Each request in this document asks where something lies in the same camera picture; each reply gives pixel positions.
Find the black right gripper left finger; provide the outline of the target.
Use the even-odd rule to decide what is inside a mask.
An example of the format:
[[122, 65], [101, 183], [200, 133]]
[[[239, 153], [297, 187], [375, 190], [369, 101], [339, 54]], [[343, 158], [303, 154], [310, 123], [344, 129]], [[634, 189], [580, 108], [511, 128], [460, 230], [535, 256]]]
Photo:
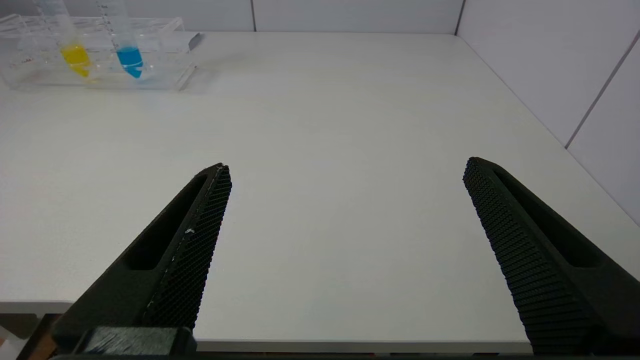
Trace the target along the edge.
[[233, 183], [197, 173], [57, 320], [59, 354], [188, 354]]

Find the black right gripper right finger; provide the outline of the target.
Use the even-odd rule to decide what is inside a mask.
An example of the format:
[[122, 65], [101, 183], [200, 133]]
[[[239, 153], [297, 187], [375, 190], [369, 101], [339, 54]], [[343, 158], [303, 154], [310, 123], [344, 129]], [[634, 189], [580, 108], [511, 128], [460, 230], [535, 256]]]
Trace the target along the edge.
[[462, 182], [534, 354], [638, 354], [640, 284], [494, 162]]

